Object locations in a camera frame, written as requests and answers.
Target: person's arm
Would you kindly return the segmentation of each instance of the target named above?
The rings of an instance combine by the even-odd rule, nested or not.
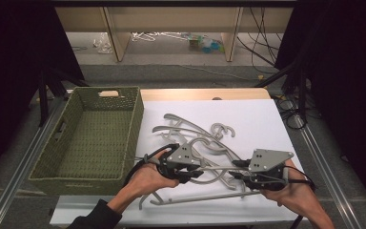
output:
[[[287,160],[286,165],[295,168],[291,160]],[[297,170],[289,169],[288,173],[290,179],[305,179]],[[260,192],[267,199],[276,201],[278,206],[284,205],[291,211],[307,218],[314,228],[335,228],[308,184],[290,183],[280,191],[260,190]]]
[[[159,158],[167,151],[155,157]],[[177,179],[162,177],[154,164],[144,164],[109,202],[100,199],[94,209],[85,217],[76,218],[69,229],[114,228],[122,218],[122,213],[136,199],[161,188],[174,188],[179,184]]]

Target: black sleeve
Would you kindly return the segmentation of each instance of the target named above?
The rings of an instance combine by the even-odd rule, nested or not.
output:
[[[122,216],[108,207],[107,202],[99,199],[94,209],[85,217],[76,218],[69,229],[113,229]]]

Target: basket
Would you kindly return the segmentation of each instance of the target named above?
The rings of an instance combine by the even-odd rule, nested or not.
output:
[[[75,88],[29,181],[47,195],[114,195],[133,166],[143,114],[138,87]]]

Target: white tabletop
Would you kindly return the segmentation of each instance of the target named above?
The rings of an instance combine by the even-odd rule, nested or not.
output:
[[[168,144],[161,132],[153,133],[155,126],[169,125],[164,114],[174,114],[183,117],[203,129],[209,131],[214,123],[222,123],[232,127],[231,133],[221,139],[242,159],[252,157],[254,149],[268,149],[294,152],[284,124],[271,99],[253,100],[208,100],[208,101],[146,101],[144,102],[144,117],[138,138],[136,154],[143,156]],[[202,153],[201,143],[194,148]],[[231,165],[225,156],[209,156],[219,165]],[[293,161],[302,170],[296,156]],[[209,174],[201,176],[207,179]],[[240,192],[230,190],[222,182],[198,185],[188,182],[174,189],[163,189],[157,193],[164,199],[199,198]],[[68,225],[78,216],[86,216],[97,201],[112,197],[97,196],[63,196],[60,197],[51,219],[52,225]],[[223,198],[188,203],[178,203],[156,206],[149,202],[153,196],[144,202],[139,210],[138,200],[133,202],[123,213],[120,226],[194,226],[194,225],[237,225],[257,224],[273,221],[292,221],[296,214],[285,207],[277,207],[276,203],[261,195],[244,198]]]

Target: person's right hand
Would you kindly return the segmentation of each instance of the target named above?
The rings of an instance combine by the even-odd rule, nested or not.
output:
[[[295,168],[291,160],[287,160],[285,164]],[[288,178],[305,179],[297,170],[291,168],[288,171]],[[308,184],[290,183],[280,191],[260,190],[260,193],[267,199],[276,201],[278,206],[284,205],[307,218],[314,228],[335,228]]]

